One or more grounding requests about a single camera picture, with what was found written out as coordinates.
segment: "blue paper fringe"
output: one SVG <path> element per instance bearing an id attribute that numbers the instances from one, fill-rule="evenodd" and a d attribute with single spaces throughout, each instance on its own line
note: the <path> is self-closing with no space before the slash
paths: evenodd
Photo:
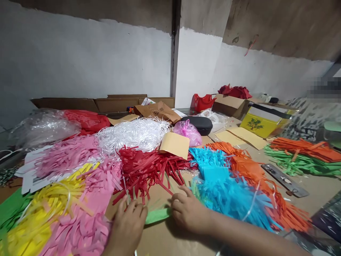
<path id="1" fill-rule="evenodd" d="M 273 208 L 269 197 L 248 186 L 243 177 L 237 180 L 232 177 L 230 162 L 224 152 L 205 147 L 190 148 L 190 153 L 194 157 L 192 164 L 198 164 L 204 178 L 195 177 L 192 182 L 197 183 L 197 194 L 206 207 L 271 232 L 271 224 L 282 229 L 265 211 L 265 206 Z"/>

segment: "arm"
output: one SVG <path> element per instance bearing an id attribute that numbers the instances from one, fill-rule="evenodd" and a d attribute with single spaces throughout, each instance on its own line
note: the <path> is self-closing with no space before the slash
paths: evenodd
<path id="1" fill-rule="evenodd" d="M 132 256 L 140 243 L 148 208 L 132 201 L 124 212 L 125 195 L 115 214 L 111 234 L 102 256 Z"/>
<path id="2" fill-rule="evenodd" d="M 232 219 L 202 205 L 189 188 L 179 187 L 171 207 L 176 223 L 189 231 L 210 235 L 246 256 L 309 256 L 296 244 L 265 229 Z"/>

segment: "plant illustration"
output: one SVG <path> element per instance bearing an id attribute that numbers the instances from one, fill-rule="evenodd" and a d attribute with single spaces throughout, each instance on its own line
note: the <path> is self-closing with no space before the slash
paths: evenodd
<path id="1" fill-rule="evenodd" d="M 251 127 L 251 130 L 262 129 L 264 126 L 259 125 L 261 122 L 261 120 L 251 118 L 251 121 L 248 122 L 248 127 Z"/>

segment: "pink plastic bag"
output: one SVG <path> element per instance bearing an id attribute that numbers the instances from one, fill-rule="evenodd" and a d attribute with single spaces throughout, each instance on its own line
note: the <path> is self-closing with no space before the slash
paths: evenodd
<path id="1" fill-rule="evenodd" d="M 177 122 L 173 132 L 189 138 L 189 146 L 200 146 L 202 144 L 200 133 L 189 120 Z"/>

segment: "yellow paper fringe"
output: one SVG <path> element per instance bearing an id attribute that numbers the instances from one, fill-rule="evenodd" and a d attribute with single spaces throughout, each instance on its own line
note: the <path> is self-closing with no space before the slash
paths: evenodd
<path id="1" fill-rule="evenodd" d="M 7 233 L 8 245 L 4 245 L 4 241 L 0 244 L 0 252 L 4 251 L 3 246 L 8 246 L 9 255 L 38 255 L 51 237 L 51 224 L 63 214 L 70 214 L 73 218 L 71 206 L 74 204 L 89 215 L 93 215 L 93 212 L 79 200 L 85 189 L 84 177 L 77 179 L 78 175 L 88 172 L 92 166 L 93 164 L 87 163 L 70 177 L 54 182 L 37 192 L 19 220 L 20 223 Z"/>

